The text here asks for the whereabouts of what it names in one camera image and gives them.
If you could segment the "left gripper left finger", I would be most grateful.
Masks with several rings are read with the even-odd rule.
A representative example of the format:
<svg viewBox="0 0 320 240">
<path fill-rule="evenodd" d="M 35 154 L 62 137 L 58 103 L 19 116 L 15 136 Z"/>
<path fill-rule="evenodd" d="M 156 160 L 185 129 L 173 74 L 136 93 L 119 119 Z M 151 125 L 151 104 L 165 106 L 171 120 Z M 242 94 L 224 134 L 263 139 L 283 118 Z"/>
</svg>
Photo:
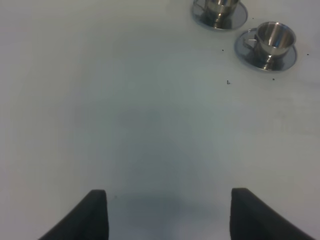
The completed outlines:
<svg viewBox="0 0 320 240">
<path fill-rule="evenodd" d="M 107 195 L 91 190 L 42 240 L 108 240 L 110 233 Z"/>
</svg>

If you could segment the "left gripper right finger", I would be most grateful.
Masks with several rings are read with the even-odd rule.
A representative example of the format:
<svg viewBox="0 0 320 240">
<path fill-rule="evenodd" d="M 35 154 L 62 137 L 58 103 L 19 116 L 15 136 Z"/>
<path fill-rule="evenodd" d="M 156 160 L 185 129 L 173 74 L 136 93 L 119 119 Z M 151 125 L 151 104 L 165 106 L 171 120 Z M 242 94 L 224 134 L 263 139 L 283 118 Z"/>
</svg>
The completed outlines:
<svg viewBox="0 0 320 240">
<path fill-rule="evenodd" d="M 311 240 L 247 188 L 231 190 L 229 232 L 232 240 Z"/>
</svg>

